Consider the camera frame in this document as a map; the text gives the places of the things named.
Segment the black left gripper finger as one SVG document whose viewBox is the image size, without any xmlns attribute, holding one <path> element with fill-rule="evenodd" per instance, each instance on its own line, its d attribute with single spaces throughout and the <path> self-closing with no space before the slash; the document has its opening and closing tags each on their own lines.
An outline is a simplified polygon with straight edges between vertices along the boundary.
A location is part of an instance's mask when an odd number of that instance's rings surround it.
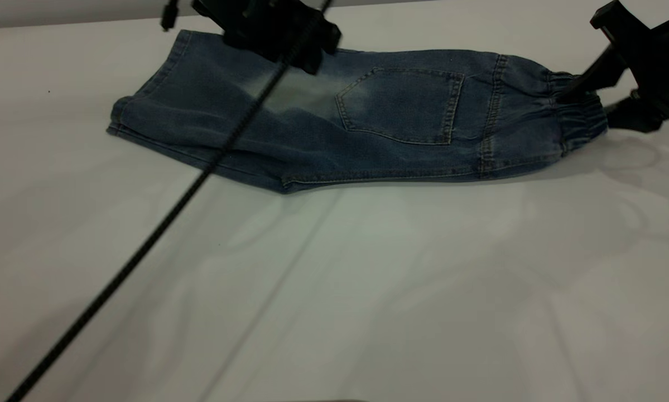
<svg viewBox="0 0 669 402">
<path fill-rule="evenodd" d="M 317 75 L 323 59 L 318 34 L 288 34 L 278 39 L 279 64 Z"/>
<path fill-rule="evenodd" d="M 339 26 L 319 16 L 312 28 L 312 54 L 323 56 L 337 53 L 342 38 Z"/>
</svg>

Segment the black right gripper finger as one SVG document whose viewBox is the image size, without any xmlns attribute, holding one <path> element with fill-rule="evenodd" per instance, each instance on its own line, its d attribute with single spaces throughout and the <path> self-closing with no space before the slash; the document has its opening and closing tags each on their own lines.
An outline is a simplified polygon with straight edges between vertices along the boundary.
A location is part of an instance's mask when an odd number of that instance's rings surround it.
<svg viewBox="0 0 669 402">
<path fill-rule="evenodd" d="M 631 67 L 627 56 L 635 57 L 647 40 L 647 26 L 620 1 L 612 1 L 595 11 L 591 25 L 605 34 L 609 46 L 587 71 L 561 92 L 559 100 L 577 100 L 597 90 L 614 87 L 623 72 Z"/>
<path fill-rule="evenodd" d="M 657 96 L 631 95 L 605 106 L 605 116 L 610 129 L 651 133 L 669 120 L 659 105 Z"/>
</svg>

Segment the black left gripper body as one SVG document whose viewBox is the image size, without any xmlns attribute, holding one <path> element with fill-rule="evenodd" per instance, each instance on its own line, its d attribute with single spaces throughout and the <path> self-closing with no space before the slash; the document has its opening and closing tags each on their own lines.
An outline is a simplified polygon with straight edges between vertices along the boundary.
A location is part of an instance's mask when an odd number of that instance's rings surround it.
<svg viewBox="0 0 669 402">
<path fill-rule="evenodd" d="M 224 31 L 224 42 L 266 59 L 286 56 L 318 10 L 301 1 L 193 1 Z"/>
</svg>

